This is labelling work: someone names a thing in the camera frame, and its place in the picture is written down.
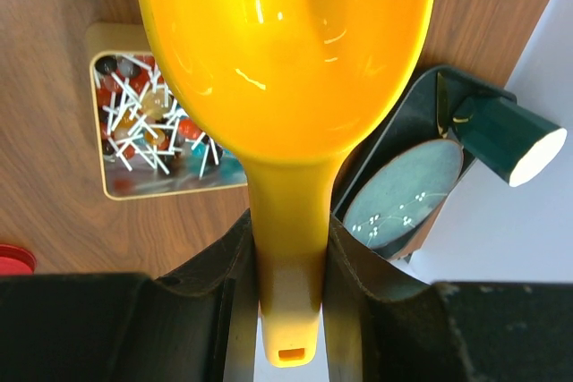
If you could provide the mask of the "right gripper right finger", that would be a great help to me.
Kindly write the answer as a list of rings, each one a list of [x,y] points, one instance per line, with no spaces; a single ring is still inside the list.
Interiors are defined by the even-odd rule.
[[[323,321],[333,381],[569,381],[569,284],[423,283],[329,225]]]

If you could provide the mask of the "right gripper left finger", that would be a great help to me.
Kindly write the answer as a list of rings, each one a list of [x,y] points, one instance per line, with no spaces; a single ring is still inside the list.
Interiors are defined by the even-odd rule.
[[[4,381],[250,381],[258,294],[244,213],[160,277],[139,273],[1,280]]]

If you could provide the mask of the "gold tin of lollipops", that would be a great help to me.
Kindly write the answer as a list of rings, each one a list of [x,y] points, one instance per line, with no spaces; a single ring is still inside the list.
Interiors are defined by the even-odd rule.
[[[244,170],[177,102],[140,25],[86,32],[103,192],[113,200],[242,188]]]

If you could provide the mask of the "yellow plastic scoop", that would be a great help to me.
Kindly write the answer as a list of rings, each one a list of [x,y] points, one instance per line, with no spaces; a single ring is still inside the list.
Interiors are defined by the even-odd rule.
[[[169,88],[246,173],[276,367],[315,355],[334,182],[397,103],[433,1],[139,0]]]

